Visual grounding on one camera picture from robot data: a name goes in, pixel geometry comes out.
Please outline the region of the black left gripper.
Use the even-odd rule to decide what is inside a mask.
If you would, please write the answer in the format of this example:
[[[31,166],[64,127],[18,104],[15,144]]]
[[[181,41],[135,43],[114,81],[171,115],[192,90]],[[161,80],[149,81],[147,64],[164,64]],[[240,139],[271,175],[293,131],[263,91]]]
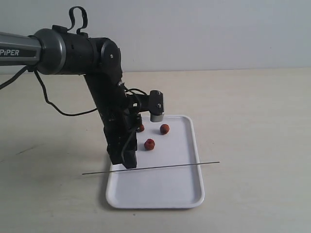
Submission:
[[[97,109],[104,124],[107,153],[113,165],[126,169],[137,167],[136,131],[141,124],[139,103],[134,95],[125,92],[101,92],[97,96]]]

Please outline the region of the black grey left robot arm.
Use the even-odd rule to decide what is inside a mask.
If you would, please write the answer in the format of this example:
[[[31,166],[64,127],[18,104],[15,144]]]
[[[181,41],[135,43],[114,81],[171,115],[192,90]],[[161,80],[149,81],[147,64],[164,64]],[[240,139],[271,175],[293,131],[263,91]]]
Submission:
[[[113,164],[137,166],[136,129],[141,123],[122,83],[121,51],[109,38],[68,33],[64,27],[34,35],[0,35],[0,64],[24,66],[35,74],[83,75],[104,124]]]

